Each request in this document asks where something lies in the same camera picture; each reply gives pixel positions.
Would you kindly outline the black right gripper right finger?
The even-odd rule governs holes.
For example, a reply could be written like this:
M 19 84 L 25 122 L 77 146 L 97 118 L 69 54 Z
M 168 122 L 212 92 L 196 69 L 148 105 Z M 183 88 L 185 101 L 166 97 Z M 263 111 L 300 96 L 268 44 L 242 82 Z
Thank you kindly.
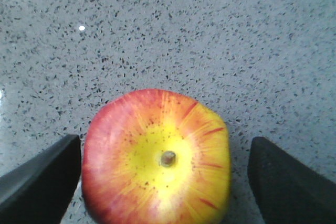
M 253 138 L 247 172 L 265 223 L 335 223 L 335 183 L 270 140 Z

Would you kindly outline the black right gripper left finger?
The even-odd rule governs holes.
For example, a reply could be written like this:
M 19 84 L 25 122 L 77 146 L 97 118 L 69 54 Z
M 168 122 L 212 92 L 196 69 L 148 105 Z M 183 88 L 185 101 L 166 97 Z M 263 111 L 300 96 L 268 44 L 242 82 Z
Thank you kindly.
M 1 176 L 1 223 L 60 223 L 81 174 L 78 135 Z

